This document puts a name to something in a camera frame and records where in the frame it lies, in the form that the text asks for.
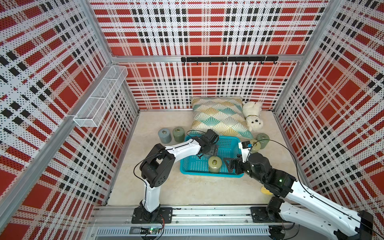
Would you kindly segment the teal plastic basket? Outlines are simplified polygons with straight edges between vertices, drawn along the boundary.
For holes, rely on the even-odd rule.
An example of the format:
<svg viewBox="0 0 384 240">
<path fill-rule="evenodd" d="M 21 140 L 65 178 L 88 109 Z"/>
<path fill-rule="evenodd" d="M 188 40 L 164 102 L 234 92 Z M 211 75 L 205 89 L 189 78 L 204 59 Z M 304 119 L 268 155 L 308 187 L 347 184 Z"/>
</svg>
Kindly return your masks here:
<svg viewBox="0 0 384 240">
<path fill-rule="evenodd" d="M 218 146 L 218 157 L 222 160 L 222 166 L 218 173 L 210 173 L 209 158 L 204 155 L 201 158 L 198 156 L 189 156 L 180 160 L 180 171 L 184 175 L 206 176 L 206 177 L 223 177 L 223 178 L 241 178 L 244 174 L 236 175 L 234 172 L 229 173 L 224 158 L 236 158 L 241 153 L 239 149 L 240 139 L 236 137 L 220 136 L 216 143 Z"/>
</svg>

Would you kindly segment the light green tea canister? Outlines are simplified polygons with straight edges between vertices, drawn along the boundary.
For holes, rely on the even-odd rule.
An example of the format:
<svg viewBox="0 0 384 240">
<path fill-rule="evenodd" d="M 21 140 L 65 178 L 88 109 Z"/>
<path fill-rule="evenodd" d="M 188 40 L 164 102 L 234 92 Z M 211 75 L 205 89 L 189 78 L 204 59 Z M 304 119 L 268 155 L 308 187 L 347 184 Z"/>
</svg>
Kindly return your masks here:
<svg viewBox="0 0 384 240">
<path fill-rule="evenodd" d="M 252 144 L 251 154 L 254 154 L 260 151 L 262 147 L 261 142 L 259 142 L 258 140 L 250 140 L 250 143 Z"/>
</svg>

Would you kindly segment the dark green tea canister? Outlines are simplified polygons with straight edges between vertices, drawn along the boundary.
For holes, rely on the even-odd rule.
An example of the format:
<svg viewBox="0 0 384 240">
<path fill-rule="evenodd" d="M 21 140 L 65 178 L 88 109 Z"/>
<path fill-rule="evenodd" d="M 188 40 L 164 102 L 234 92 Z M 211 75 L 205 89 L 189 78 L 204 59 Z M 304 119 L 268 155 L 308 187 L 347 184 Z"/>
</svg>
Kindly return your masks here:
<svg viewBox="0 0 384 240">
<path fill-rule="evenodd" d="M 185 141 L 185 130 L 182 127 L 176 127 L 173 129 L 173 137 L 177 143 L 183 143 Z"/>
</svg>

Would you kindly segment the blue grey tea canister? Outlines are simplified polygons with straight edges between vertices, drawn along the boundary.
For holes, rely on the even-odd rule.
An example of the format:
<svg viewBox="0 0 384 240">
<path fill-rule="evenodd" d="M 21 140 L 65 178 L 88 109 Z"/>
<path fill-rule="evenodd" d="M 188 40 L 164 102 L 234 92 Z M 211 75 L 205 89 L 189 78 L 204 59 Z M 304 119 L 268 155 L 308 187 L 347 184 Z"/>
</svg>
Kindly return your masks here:
<svg viewBox="0 0 384 240">
<path fill-rule="evenodd" d="M 172 141 L 172 136 L 171 136 L 171 132 L 169 129 L 167 128 L 163 128 L 163 129 L 160 129 L 158 131 L 158 136 L 160 138 L 160 141 L 163 143 L 163 144 L 168 144 Z"/>
</svg>

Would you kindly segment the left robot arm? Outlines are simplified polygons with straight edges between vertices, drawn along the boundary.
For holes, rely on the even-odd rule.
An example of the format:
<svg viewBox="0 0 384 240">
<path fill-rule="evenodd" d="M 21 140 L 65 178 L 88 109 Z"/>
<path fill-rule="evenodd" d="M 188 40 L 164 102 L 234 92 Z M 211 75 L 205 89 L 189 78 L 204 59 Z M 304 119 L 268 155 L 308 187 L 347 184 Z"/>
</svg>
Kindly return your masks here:
<svg viewBox="0 0 384 240">
<path fill-rule="evenodd" d="M 145 186 L 143 208 L 152 213 L 160 207 L 161 185 L 168 179 L 175 163 L 190 156 L 207 155 L 218 140 L 219 135 L 209 129 L 200 137 L 190 137 L 174 146 L 155 145 L 140 165 Z"/>
</svg>

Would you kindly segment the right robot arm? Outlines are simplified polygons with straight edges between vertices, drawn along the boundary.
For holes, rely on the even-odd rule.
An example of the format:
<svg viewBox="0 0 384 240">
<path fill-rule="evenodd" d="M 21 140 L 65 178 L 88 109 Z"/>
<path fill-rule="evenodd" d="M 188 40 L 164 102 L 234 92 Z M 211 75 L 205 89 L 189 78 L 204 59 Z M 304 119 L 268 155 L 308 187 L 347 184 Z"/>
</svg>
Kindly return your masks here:
<svg viewBox="0 0 384 240">
<path fill-rule="evenodd" d="M 272 222 L 304 226 L 331 240 L 371 240 L 373 216 L 345 208 L 304 186 L 294 176 L 274 169 L 260 153 L 223 160 L 229 173 L 246 174 L 261 183 L 273 197 L 266 212 Z"/>
</svg>

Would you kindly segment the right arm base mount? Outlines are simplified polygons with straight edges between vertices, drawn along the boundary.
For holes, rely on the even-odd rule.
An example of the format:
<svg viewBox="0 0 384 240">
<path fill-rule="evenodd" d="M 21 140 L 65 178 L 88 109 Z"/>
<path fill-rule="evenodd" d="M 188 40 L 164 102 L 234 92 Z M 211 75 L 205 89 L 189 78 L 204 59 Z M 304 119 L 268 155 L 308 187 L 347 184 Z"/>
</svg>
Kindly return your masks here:
<svg viewBox="0 0 384 240">
<path fill-rule="evenodd" d="M 288 223 L 281 218 L 280 208 L 275 207 L 251 207 L 253 223 Z"/>
</svg>

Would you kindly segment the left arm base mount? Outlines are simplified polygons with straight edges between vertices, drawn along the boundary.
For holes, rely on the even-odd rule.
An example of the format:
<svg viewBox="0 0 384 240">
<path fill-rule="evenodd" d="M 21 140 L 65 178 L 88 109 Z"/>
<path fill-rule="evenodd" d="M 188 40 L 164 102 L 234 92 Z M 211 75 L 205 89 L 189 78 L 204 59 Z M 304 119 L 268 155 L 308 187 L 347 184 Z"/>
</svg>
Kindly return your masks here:
<svg viewBox="0 0 384 240">
<path fill-rule="evenodd" d="M 153 212 L 148 212 L 144 207 L 134 209 L 131 223 L 132 224 L 149 224 L 149 223 L 164 223 L 172 222 L 173 208 L 158 207 Z"/>
</svg>

